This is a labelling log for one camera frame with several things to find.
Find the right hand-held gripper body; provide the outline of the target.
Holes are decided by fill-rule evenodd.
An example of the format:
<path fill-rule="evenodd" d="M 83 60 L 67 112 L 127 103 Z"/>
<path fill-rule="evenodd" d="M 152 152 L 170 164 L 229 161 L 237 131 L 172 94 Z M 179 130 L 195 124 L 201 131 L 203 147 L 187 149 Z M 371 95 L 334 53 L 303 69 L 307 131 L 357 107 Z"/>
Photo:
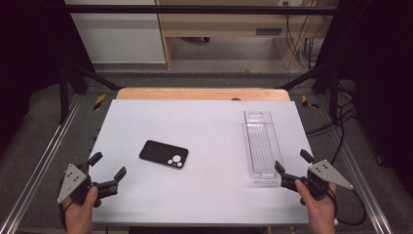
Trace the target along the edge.
<path fill-rule="evenodd" d="M 354 186 L 326 160 L 311 165 L 306 176 L 290 175 L 281 168 L 281 187 L 297 192 L 296 180 L 305 184 L 314 199 L 321 199 L 326 195 L 330 183 L 354 189 Z"/>

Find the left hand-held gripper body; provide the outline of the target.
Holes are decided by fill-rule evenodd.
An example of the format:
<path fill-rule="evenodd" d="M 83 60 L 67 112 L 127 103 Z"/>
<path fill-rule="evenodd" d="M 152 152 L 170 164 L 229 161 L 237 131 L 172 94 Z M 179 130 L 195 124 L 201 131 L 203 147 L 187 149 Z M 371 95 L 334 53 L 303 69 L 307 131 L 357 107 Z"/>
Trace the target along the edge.
<path fill-rule="evenodd" d="M 57 202 L 61 204 L 66 198 L 70 197 L 77 204 L 83 204 L 90 188 L 93 186 L 98 190 L 96 199 L 98 204 L 100 204 L 101 199 L 118 194 L 117 180 L 103 183 L 92 182 L 88 164 L 69 164 L 60 184 Z"/>

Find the clear plastic box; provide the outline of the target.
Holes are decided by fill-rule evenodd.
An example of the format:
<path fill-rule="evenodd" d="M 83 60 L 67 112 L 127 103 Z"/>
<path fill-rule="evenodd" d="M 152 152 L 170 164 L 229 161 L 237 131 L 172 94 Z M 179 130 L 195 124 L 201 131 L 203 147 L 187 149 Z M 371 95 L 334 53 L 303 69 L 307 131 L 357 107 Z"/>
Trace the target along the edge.
<path fill-rule="evenodd" d="M 243 127 L 250 180 L 258 185 L 279 186 L 281 176 L 275 165 L 282 161 L 282 155 L 271 112 L 246 110 Z"/>

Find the person's left hand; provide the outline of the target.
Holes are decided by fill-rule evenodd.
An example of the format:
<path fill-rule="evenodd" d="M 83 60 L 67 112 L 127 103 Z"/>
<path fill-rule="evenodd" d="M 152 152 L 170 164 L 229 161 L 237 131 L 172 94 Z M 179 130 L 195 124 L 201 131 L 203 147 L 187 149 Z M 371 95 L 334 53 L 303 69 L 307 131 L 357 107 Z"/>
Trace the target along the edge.
<path fill-rule="evenodd" d="M 90 228 L 93 230 L 93 208 L 97 194 L 98 190 L 93 186 L 90 188 L 86 200 L 82 205 L 75 204 L 70 197 L 67 197 L 62 202 L 66 230 L 67 228 Z"/>

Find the person's right hand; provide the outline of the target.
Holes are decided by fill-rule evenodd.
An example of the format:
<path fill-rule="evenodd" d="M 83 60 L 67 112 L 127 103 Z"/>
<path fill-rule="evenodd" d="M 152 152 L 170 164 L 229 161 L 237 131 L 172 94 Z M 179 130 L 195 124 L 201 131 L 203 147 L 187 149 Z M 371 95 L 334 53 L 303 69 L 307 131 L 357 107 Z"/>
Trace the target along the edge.
<path fill-rule="evenodd" d="M 324 197 L 322 200 L 315 200 L 307 186 L 300 180 L 295 180 L 298 193 L 307 207 L 309 226 L 311 228 L 334 228 L 335 208 L 330 198 Z"/>

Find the white table cover sheet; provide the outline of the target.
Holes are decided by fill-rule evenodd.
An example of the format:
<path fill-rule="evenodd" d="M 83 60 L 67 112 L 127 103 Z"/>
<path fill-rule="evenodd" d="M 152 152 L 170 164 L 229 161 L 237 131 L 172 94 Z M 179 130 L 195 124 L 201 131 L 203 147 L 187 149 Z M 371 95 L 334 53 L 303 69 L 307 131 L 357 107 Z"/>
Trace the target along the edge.
<path fill-rule="evenodd" d="M 292 101 L 114 100 L 94 145 L 102 159 L 90 170 L 106 181 L 127 174 L 116 196 L 94 210 L 109 225 L 250 225 L 307 222 L 297 193 L 249 178 L 244 112 L 269 110 L 287 172 L 306 173 L 310 147 Z M 145 161 L 147 140 L 189 150 L 182 169 Z"/>

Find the wooden table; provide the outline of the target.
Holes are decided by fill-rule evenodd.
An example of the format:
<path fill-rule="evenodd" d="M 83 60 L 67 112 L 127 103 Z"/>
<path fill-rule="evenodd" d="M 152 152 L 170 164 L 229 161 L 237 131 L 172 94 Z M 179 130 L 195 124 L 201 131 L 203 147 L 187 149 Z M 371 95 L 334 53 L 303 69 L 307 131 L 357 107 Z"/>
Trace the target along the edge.
<path fill-rule="evenodd" d="M 286 90 L 261 88 L 124 88 L 117 99 L 290 101 Z"/>

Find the black curtain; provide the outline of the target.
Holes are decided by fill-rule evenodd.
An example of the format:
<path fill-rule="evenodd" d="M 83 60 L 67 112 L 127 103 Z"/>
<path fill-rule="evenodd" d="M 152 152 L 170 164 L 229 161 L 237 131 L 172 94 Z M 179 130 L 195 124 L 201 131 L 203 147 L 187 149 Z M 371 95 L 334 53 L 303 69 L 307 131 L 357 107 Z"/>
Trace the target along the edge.
<path fill-rule="evenodd" d="M 0 0 L 0 152 L 12 141 L 35 92 L 61 68 L 93 69 L 65 0 Z"/>
<path fill-rule="evenodd" d="M 340 0 L 321 47 L 341 37 L 339 75 L 356 84 L 356 106 L 379 155 L 413 195 L 413 0 Z"/>

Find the white cabinet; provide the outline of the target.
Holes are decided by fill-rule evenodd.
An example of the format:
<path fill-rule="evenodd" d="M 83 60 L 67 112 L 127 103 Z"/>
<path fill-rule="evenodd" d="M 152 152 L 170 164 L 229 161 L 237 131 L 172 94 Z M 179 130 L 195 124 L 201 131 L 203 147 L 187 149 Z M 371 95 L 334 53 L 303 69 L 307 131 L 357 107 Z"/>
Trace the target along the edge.
<path fill-rule="evenodd" d="M 72 14 L 93 64 L 165 63 L 156 14 Z"/>

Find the grey desk label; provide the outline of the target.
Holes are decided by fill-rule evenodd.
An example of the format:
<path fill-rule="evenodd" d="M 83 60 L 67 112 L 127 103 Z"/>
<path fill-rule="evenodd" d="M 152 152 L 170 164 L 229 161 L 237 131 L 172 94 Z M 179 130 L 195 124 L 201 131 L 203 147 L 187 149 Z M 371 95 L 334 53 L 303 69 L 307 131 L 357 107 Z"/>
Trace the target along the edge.
<path fill-rule="evenodd" d="M 257 27 L 255 34 L 257 36 L 280 36 L 282 34 L 282 29 L 276 27 Z"/>

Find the light wooden desk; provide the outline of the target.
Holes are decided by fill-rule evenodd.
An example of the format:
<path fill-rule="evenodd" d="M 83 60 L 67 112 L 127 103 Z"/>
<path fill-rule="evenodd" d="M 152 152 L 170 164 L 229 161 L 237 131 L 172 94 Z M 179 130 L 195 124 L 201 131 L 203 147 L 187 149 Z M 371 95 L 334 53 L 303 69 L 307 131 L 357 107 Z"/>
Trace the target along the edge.
<path fill-rule="evenodd" d="M 158 6 L 335 7 L 338 0 L 155 0 Z M 160 14 L 163 36 L 272 38 L 286 69 L 300 59 L 306 39 L 322 39 L 332 16 Z M 257 36 L 256 28 L 282 29 L 280 36 Z"/>

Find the aluminium rail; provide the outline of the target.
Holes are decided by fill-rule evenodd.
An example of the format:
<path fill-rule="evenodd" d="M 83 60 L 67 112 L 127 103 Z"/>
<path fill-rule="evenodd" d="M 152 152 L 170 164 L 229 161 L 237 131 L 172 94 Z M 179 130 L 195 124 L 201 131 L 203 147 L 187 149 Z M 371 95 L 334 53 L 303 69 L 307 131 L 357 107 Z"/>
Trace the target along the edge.
<path fill-rule="evenodd" d="M 29 180 L 24 186 L 19 198 L 15 202 L 12 210 L 7 215 L 4 222 L 0 225 L 0 234 L 15 234 L 19 224 L 25 215 L 40 183 L 52 163 L 60 144 L 67 133 L 70 124 L 78 111 L 79 105 L 84 99 L 83 95 L 75 95 L 69 105 L 67 117 L 59 124 L 43 152 L 36 168 L 32 172 Z"/>
<path fill-rule="evenodd" d="M 365 206 L 365 210 L 375 228 L 375 232 L 377 234 L 394 234 L 361 168 L 358 166 L 349 145 L 346 143 L 344 127 L 340 126 L 333 130 L 332 133 L 334 134 L 335 141 L 340 145 L 340 158 L 346 165 L 352 182 L 354 183 L 355 191 Z"/>

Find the black frame post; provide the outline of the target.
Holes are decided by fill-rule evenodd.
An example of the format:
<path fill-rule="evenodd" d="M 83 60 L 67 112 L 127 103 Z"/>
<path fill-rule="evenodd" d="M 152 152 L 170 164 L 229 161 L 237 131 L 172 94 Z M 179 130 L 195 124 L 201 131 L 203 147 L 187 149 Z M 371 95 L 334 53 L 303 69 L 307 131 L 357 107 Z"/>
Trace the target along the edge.
<path fill-rule="evenodd" d="M 331 71 L 330 95 L 329 95 L 329 117 L 331 118 L 333 123 L 337 122 L 338 83 L 339 83 L 339 72 L 336 68 L 333 68 Z"/>
<path fill-rule="evenodd" d="M 64 65 L 59 73 L 59 95 L 60 95 L 60 124 L 63 124 L 69 114 L 68 97 L 68 66 Z"/>

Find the black diagonal frame strut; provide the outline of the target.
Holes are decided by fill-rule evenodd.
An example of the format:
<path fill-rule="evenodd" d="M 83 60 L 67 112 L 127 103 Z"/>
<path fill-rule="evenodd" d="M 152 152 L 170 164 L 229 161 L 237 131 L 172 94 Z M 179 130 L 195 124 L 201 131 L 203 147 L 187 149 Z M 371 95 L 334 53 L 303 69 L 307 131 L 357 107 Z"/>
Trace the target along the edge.
<path fill-rule="evenodd" d="M 295 78 L 294 80 L 282 85 L 281 89 L 288 91 L 311 78 L 317 78 L 326 70 L 326 68 L 326 65 L 320 65 L 319 67 L 316 67 L 306 72 L 305 74 L 299 76 L 298 78 Z"/>
<path fill-rule="evenodd" d="M 72 85 L 72 87 L 74 88 L 74 90 L 77 93 L 82 93 L 84 94 L 89 86 L 87 85 L 86 81 L 84 80 L 85 77 L 89 77 L 92 78 L 93 80 L 95 80 L 97 83 L 103 85 L 104 87 L 113 90 L 113 91 L 119 91 L 122 89 L 121 86 L 118 86 L 108 80 L 106 80 L 105 78 L 99 76 L 98 74 L 96 74 L 94 71 L 91 71 L 85 67 L 82 67 L 79 64 L 76 63 L 70 63 L 68 65 L 68 67 L 70 69 L 72 69 L 75 72 L 75 75 L 69 79 L 69 83 Z"/>

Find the black horizontal frame bar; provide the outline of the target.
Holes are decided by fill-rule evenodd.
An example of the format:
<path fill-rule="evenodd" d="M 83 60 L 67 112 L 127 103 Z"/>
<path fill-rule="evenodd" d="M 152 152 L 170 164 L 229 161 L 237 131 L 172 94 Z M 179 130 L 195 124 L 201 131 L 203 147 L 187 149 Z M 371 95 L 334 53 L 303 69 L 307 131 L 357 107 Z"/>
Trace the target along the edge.
<path fill-rule="evenodd" d="M 247 6 L 151 6 L 151 5 L 64 5 L 70 13 L 86 14 L 223 14 L 223 15 L 336 15 L 333 7 L 247 7 Z"/>

